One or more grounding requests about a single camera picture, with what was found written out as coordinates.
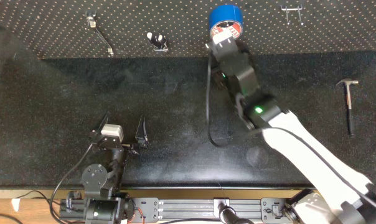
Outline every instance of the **black tabletop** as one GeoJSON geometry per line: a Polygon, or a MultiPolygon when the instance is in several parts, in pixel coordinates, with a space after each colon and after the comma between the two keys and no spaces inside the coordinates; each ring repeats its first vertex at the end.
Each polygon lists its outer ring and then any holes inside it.
{"type": "MultiPolygon", "coordinates": [[[[376,52],[254,56],[264,89],[285,102],[335,156],[376,180],[376,52]],[[356,78],[356,137],[347,135],[343,78],[356,78]]],[[[227,91],[212,85],[205,130],[206,58],[32,60],[0,57],[0,188],[52,188],[88,147],[106,111],[125,139],[143,114],[150,148],[129,158],[126,188],[309,187],[290,161],[261,136],[247,137],[227,91]]],[[[92,151],[82,169],[103,162],[92,151]]]]}

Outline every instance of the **pegboard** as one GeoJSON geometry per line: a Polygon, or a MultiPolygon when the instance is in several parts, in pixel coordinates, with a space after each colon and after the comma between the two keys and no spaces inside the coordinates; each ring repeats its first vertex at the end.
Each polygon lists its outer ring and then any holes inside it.
{"type": "Polygon", "coordinates": [[[376,0],[0,0],[0,21],[37,58],[108,57],[104,43],[86,29],[85,11],[96,10],[97,27],[115,57],[206,56],[209,14],[234,4],[243,13],[240,37],[253,54],[376,50],[376,0]],[[298,13],[283,7],[303,6],[298,13]],[[154,52],[146,33],[166,36],[170,50],[154,52]]]}

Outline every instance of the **red and white label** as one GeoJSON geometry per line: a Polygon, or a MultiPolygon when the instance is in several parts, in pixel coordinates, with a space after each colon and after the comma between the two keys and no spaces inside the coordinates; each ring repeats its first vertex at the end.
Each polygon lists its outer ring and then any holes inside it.
{"type": "Polygon", "coordinates": [[[236,22],[234,22],[234,24],[232,26],[228,26],[228,27],[218,27],[216,25],[216,26],[213,27],[213,29],[211,31],[212,38],[213,38],[214,35],[219,34],[226,29],[228,29],[232,33],[232,37],[234,39],[237,39],[240,36],[241,31],[242,31],[242,27],[236,22]]]}

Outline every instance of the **green led indicator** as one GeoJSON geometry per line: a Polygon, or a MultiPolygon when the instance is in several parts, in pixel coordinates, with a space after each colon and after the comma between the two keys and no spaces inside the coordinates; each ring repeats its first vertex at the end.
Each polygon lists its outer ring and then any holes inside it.
{"type": "Polygon", "coordinates": [[[257,106],[257,107],[255,107],[255,111],[256,111],[257,113],[261,113],[261,112],[263,112],[263,109],[261,109],[261,108],[259,108],[259,107],[257,106]]]}

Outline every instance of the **roll of tape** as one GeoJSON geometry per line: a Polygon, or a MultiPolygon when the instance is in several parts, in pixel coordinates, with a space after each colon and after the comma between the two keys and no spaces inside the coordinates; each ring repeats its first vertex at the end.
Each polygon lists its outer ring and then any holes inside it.
{"type": "Polygon", "coordinates": [[[210,13],[210,37],[228,29],[233,38],[237,39],[243,32],[243,17],[239,7],[233,5],[223,5],[215,8],[210,13]]]}

